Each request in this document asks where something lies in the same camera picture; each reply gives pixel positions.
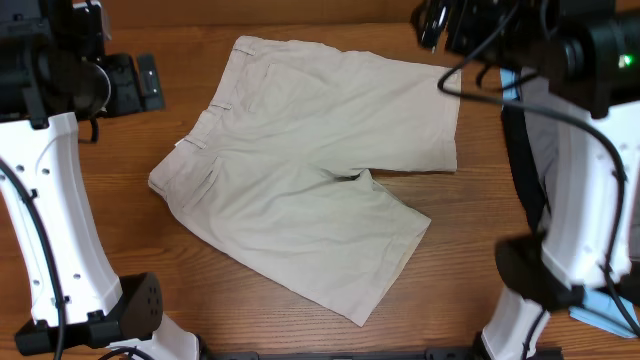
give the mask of pocket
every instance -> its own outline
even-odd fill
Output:
[[[322,106],[322,96],[328,94],[328,90],[327,79],[318,74],[272,63],[249,111],[270,115],[304,112]]]
[[[204,172],[204,176],[201,180],[196,182],[196,186],[194,187],[193,193],[185,198],[185,201],[182,205],[182,211],[185,213],[190,213],[193,211],[193,208],[196,204],[202,200],[204,195],[211,189],[213,183],[220,172],[220,168],[222,164],[222,160],[220,158],[216,158],[213,164]]]

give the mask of beige shorts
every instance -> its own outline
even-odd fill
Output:
[[[456,170],[445,71],[241,37],[149,185],[202,240],[362,326],[430,223],[368,169]]]

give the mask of wooden table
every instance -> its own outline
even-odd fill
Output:
[[[101,120],[97,145],[80,145],[84,180],[104,250],[119,275],[155,272],[165,311],[216,351],[419,350],[468,345],[502,289],[495,242],[527,231],[498,107],[463,102],[455,174],[377,173],[377,180],[433,222],[395,285],[362,328],[240,265],[200,241],[147,186],[157,165],[213,97],[240,35],[318,41],[404,61],[451,66],[418,48],[409,25],[182,27],[116,31],[110,52],[156,57],[166,111]],[[479,65],[464,74],[474,87]],[[498,85],[492,72],[489,86]],[[81,135],[89,136],[81,126]],[[19,358],[13,334],[29,318],[25,266],[10,221],[0,217],[0,358]],[[541,344],[567,359],[640,359],[640,343],[556,315]],[[99,351],[69,350],[65,359]],[[49,359],[50,355],[36,357]]]

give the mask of green led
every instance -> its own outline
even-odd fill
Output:
[[[635,59],[633,58],[633,56],[631,55],[625,55],[624,56],[624,64],[627,66],[631,66],[631,64],[633,64],[635,62]]]

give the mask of wooden surface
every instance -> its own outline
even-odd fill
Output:
[[[422,0],[103,0],[114,29],[150,26],[408,23]],[[640,7],[617,0],[618,9]]]
[[[494,106],[463,102],[456,174],[377,173],[377,179],[433,222],[395,285],[362,328],[267,280],[200,241],[147,186],[149,172],[213,97],[235,39],[319,41],[405,61],[452,65],[419,49],[408,25],[184,27],[116,31],[110,52],[156,57],[166,111],[101,121],[101,140],[80,145],[98,233],[120,275],[155,272],[166,312],[217,351],[263,353],[418,350],[468,345],[493,313],[502,282],[497,239],[527,231]],[[473,87],[479,66],[464,73]],[[488,81],[496,86],[498,77]],[[88,128],[83,124],[83,136]],[[0,359],[19,358],[13,333],[29,318],[25,266],[6,215],[0,216]],[[541,344],[567,359],[640,359],[640,343],[556,315]],[[65,359],[99,352],[70,350]],[[35,357],[50,359],[51,356]]]

